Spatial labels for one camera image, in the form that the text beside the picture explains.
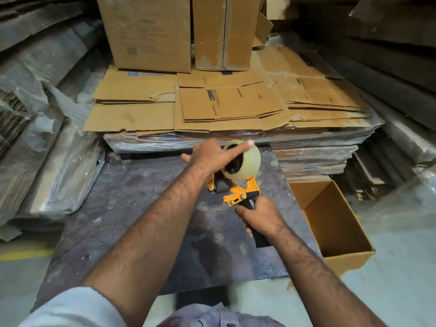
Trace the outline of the person's right hand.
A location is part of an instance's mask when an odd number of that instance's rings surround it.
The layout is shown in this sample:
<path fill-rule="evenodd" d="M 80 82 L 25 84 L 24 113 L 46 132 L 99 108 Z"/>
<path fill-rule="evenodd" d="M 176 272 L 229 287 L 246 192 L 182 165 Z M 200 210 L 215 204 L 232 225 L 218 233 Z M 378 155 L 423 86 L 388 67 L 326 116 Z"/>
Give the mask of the person's right hand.
<path fill-rule="evenodd" d="M 264 196 L 255 200 L 254 216 L 251 221 L 244 221 L 245 229 L 249 237 L 254 238 L 253 231 L 265 236 L 272 245 L 275 239 L 286 232 L 288 227 L 275 203 Z"/>

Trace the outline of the person's left hand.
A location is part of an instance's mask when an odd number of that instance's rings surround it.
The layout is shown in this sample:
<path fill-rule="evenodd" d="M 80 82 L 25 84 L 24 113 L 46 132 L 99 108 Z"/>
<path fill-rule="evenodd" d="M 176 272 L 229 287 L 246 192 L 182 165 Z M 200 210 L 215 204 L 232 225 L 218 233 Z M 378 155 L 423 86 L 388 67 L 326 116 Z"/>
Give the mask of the person's left hand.
<path fill-rule="evenodd" d="M 191 153 L 193 161 L 187 164 L 181 178 L 195 182 L 205 182 L 213 173 L 221 170 L 227 163 L 222 163 L 223 149 L 216 139 L 196 145 Z"/>

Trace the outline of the orange black tape dispenser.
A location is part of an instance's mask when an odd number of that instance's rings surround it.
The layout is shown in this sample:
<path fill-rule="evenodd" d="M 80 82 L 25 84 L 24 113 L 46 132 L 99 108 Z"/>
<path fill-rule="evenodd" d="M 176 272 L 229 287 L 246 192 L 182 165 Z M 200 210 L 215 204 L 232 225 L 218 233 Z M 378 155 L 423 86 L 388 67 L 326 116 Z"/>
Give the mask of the orange black tape dispenser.
<path fill-rule="evenodd" d="M 255 200 L 260 196 L 260 189 L 255 182 L 255 176 L 248 178 L 246 180 L 246 188 L 243 188 L 232 179 L 226 178 L 220 171 L 209 177 L 206 187 L 212 194 L 225 194 L 223 202 L 230 207 L 240 205 L 253 210 L 255 208 Z"/>

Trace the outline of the clear packing tape roll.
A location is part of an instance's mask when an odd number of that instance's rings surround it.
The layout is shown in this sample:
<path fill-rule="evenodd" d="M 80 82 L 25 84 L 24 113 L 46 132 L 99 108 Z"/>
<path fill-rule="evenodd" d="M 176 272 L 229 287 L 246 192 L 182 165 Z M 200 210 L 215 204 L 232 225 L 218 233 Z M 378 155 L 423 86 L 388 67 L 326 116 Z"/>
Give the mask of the clear packing tape roll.
<path fill-rule="evenodd" d="M 239 154 L 222 169 L 223 175 L 234 181 L 244 181 L 257 175 L 261 165 L 261 154 L 257 146 Z"/>

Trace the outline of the person's right forearm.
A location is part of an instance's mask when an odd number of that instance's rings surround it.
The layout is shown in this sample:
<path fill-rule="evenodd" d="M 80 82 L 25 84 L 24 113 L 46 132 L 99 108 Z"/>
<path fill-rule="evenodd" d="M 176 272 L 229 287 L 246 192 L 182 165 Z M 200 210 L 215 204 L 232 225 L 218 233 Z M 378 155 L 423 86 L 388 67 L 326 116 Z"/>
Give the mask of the person's right forearm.
<path fill-rule="evenodd" d="M 264 233 L 279 253 L 313 327 L 388 327 L 288 226 Z"/>

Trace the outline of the person's left forearm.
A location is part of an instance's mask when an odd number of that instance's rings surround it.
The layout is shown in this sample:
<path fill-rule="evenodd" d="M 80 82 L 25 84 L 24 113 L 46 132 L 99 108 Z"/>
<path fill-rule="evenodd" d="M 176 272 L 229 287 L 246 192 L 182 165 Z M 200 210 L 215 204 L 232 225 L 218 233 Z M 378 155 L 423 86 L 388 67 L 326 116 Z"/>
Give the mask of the person's left forearm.
<path fill-rule="evenodd" d="M 164 286 L 212 169 L 194 161 L 128 229 L 82 282 L 108 299 L 128 327 L 142 327 Z"/>

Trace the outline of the pile of flattened cardboard cartons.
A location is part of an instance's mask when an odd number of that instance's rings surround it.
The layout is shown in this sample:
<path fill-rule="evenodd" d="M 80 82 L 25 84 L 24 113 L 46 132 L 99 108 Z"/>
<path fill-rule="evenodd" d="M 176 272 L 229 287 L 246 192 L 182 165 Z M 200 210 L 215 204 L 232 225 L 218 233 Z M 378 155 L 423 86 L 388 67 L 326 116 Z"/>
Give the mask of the pile of flattened cardboard cartons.
<path fill-rule="evenodd" d="M 84 132 L 215 133 L 369 128 L 369 105 L 315 50 L 252 52 L 248 71 L 158 73 L 110 65 Z"/>

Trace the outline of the plastic-wrapped stack of cartons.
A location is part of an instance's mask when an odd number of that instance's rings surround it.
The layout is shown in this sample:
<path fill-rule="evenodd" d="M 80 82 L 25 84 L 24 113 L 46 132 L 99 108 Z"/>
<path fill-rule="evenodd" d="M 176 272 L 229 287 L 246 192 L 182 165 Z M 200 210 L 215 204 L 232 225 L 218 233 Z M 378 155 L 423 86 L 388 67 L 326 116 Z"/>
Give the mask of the plastic-wrapped stack of cartons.
<path fill-rule="evenodd" d="M 258 146 L 270 146 L 288 178 L 295 176 L 329 176 L 343 173 L 348 159 L 358 145 L 368 139 L 384 121 L 373 114 L 368 127 L 310 129 L 279 128 L 271 131 L 221 131 L 211 133 L 169 132 L 138 136 L 105 134 L 108 146 L 118 154 L 187 152 L 208 139 L 221 146 L 231 140 L 252 139 Z"/>

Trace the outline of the open brown cardboard box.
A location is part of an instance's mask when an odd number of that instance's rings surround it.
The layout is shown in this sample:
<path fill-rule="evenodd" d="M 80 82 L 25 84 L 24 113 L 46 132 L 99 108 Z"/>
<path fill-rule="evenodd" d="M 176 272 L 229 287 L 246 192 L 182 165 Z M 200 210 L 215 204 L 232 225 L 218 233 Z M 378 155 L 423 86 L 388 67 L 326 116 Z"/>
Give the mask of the open brown cardboard box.
<path fill-rule="evenodd" d="M 288 182 L 327 266 L 338 276 L 376 253 L 334 180 Z"/>

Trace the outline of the narrow upright cardboard box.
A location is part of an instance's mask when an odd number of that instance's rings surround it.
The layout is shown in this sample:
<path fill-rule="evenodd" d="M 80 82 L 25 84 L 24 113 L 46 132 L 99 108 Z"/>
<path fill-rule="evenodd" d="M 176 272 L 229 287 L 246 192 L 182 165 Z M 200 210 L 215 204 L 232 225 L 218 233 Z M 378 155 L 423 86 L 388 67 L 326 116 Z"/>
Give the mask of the narrow upright cardboard box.
<path fill-rule="evenodd" d="M 248 71 L 261 0 L 192 0 L 195 69 Z"/>

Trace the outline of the small torn cardboard box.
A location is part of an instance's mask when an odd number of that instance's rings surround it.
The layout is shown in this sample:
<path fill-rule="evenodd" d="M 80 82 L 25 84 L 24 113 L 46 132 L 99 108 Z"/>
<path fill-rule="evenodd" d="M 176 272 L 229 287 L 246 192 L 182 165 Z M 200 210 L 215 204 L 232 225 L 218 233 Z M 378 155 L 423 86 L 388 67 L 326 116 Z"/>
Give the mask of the small torn cardboard box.
<path fill-rule="evenodd" d="M 271 34 L 288 31 L 299 17 L 296 0 L 260 0 L 253 50 L 263 47 Z"/>

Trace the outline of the large upright cardboard box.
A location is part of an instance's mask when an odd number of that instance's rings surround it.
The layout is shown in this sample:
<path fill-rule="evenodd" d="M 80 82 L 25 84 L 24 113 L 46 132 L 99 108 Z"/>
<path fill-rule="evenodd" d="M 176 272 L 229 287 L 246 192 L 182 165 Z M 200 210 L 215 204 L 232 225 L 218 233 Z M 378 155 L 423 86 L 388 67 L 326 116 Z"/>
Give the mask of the large upright cardboard box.
<path fill-rule="evenodd" d="M 117 68 L 191 72 L 190 0 L 97 0 Z"/>

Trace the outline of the plastic-wrapped cardboard bundles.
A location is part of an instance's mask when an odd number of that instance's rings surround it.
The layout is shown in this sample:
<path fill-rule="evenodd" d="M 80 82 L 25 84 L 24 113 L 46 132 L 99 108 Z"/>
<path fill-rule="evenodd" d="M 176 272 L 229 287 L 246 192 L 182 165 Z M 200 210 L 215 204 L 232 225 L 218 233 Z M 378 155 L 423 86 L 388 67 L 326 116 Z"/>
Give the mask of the plastic-wrapped cardboard bundles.
<path fill-rule="evenodd" d="M 105 151 L 82 127 L 111 60 L 96 0 L 0 0 L 0 242 L 88 196 Z"/>

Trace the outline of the stack of dark cardboard sheets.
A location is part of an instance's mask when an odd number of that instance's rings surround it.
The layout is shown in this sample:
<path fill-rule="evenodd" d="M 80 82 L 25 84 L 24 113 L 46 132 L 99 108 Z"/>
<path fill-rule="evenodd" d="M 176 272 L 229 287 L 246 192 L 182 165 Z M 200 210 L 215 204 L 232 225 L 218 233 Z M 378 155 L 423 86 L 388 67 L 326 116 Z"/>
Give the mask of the stack of dark cardboard sheets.
<path fill-rule="evenodd" d="M 359 201 L 436 168 L 436 0 L 296 0 L 300 34 L 384 120 L 344 171 Z"/>

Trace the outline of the person's grey shirt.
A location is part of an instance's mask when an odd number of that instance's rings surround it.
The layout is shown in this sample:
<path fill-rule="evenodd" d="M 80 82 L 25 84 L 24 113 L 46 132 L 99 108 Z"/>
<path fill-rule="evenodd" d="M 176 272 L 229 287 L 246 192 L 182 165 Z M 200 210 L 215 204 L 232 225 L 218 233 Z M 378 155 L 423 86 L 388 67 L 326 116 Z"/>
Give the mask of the person's grey shirt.
<path fill-rule="evenodd" d="M 74 287 L 31 313 L 18 327 L 128 327 L 115 306 L 91 287 Z M 222 303 L 191 304 L 156 327 L 285 327 L 269 316 L 234 312 Z"/>

